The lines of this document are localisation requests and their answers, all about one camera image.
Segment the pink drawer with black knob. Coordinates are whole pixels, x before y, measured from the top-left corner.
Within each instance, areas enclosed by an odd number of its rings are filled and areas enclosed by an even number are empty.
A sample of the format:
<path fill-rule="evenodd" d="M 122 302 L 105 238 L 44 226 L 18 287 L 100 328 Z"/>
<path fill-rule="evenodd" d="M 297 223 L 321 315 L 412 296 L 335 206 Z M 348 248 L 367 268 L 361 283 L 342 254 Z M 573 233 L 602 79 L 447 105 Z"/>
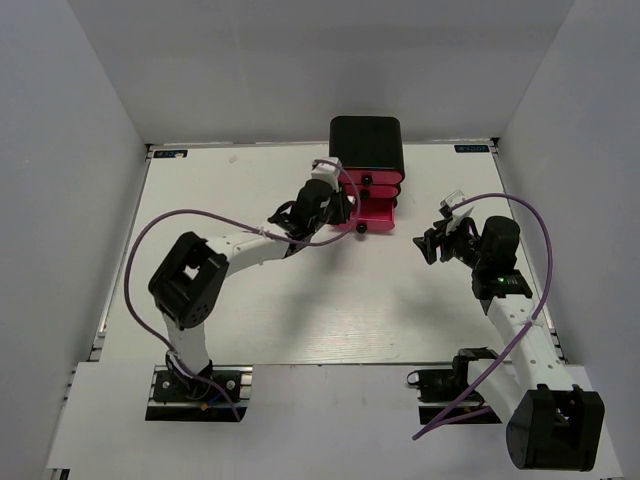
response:
<path fill-rule="evenodd" d="M 404 174 L 396 170 L 348 169 L 347 173 L 357 185 L 395 185 L 404 180 Z"/>

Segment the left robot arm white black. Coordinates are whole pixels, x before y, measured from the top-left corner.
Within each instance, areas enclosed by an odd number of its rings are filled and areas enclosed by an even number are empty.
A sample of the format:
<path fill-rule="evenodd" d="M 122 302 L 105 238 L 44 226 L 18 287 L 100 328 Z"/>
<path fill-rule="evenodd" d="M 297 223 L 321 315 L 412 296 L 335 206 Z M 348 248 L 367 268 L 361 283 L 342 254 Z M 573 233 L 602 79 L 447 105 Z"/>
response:
<path fill-rule="evenodd" d="M 211 387 L 212 361 L 206 349 L 204 321 L 212 313 L 223 282 L 267 261 L 291 257 L 325 225 L 349 220 L 353 204 L 346 188 L 311 179 L 295 200 L 281 205 L 264 224 L 264 233 L 240 233 L 207 240 L 193 232 L 177 239 L 148 290 L 167 325 L 171 352 L 167 366 L 177 387 L 199 399 Z"/>

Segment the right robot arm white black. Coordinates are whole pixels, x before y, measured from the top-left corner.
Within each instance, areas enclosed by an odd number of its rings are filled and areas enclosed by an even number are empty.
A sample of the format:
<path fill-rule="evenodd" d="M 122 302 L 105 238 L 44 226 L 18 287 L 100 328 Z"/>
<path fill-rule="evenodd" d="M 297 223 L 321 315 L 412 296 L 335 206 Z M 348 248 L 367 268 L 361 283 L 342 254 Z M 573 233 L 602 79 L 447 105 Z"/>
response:
<path fill-rule="evenodd" d="M 471 270 L 472 292 L 505 351 L 461 350 L 451 384 L 457 399 L 480 395 L 506 425 L 512 463 L 520 470 L 586 472 L 594 468 L 605 406 L 559 359 L 547 327 L 533 320 L 535 301 L 516 269 L 520 228 L 507 217 L 440 220 L 414 238 L 428 264 L 456 259 Z"/>

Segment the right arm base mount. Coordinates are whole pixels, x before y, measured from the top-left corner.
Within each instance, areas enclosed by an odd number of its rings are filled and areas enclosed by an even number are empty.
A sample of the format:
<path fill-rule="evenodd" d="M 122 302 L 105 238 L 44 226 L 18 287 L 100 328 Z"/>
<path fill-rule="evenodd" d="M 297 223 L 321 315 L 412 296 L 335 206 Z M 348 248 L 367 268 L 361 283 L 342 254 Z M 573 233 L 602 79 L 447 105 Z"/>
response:
<path fill-rule="evenodd" d="M 459 383 L 455 379 L 452 368 L 413 370 L 406 376 L 406 382 L 409 388 L 418 392 L 418 415 L 422 426 L 426 426 L 466 388 L 464 382 Z M 484 398 L 472 393 L 445 418 L 468 415 L 486 407 L 488 404 Z"/>

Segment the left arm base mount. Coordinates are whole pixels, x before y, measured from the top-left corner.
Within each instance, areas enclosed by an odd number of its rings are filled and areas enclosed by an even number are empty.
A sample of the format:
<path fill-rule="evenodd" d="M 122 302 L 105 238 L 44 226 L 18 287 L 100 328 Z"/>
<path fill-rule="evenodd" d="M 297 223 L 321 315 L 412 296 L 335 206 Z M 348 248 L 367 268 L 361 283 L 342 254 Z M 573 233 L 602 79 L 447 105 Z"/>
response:
<path fill-rule="evenodd" d="M 214 366 L 211 380 L 233 401 L 233 412 L 225 397 L 213 386 L 197 382 L 189 389 L 169 371 L 157 365 L 152 376 L 145 420 L 149 422 L 236 423 L 249 406 L 253 368 Z"/>

